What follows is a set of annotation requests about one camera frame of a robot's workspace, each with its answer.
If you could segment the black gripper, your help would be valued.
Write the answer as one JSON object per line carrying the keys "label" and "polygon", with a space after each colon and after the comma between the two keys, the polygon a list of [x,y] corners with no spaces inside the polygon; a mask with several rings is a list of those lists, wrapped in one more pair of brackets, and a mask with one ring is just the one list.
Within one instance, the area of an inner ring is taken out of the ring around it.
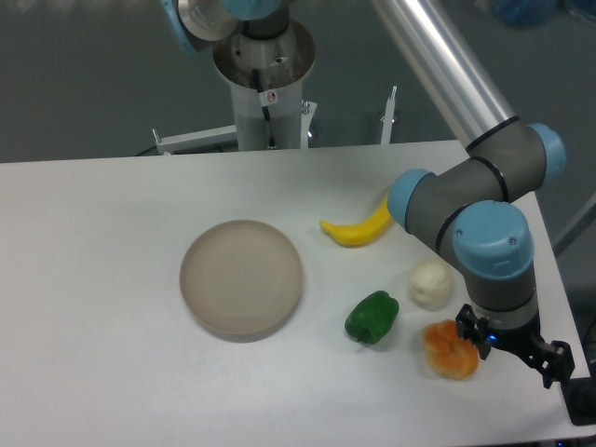
{"label": "black gripper", "polygon": [[567,384],[571,378],[572,349],[563,341],[543,340],[538,312],[519,327],[502,329],[496,321],[477,317],[472,306],[465,304],[455,318],[455,326],[458,337],[470,341],[481,359],[487,359],[492,348],[520,350],[517,356],[542,376],[544,388],[551,388],[555,382]]}

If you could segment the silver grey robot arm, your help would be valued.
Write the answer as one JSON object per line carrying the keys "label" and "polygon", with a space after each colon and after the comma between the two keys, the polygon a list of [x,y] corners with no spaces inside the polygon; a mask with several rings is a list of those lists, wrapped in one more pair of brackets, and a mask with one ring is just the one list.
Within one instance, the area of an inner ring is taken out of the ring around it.
{"label": "silver grey robot arm", "polygon": [[[290,17],[290,3],[166,1],[162,7],[182,47],[213,46],[220,74],[256,100],[254,113],[237,116],[239,148],[299,145],[300,124],[285,123],[273,106],[315,56],[311,36]],[[401,174],[388,193],[390,215],[463,275],[470,303],[456,328],[482,358],[504,350],[537,370],[545,386],[568,382],[572,350],[541,336],[534,242],[515,206],[561,172],[559,135],[520,121],[438,2],[377,1],[374,8],[467,151],[464,162],[442,174]]]}

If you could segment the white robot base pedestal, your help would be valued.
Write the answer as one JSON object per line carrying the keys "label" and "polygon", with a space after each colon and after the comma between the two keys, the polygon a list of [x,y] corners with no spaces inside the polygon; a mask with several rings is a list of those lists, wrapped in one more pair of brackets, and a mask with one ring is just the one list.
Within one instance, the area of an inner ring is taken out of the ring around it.
{"label": "white robot base pedestal", "polygon": [[231,95],[241,152],[306,148],[303,85],[316,58],[310,32],[296,20],[269,40],[234,34],[213,60]]}

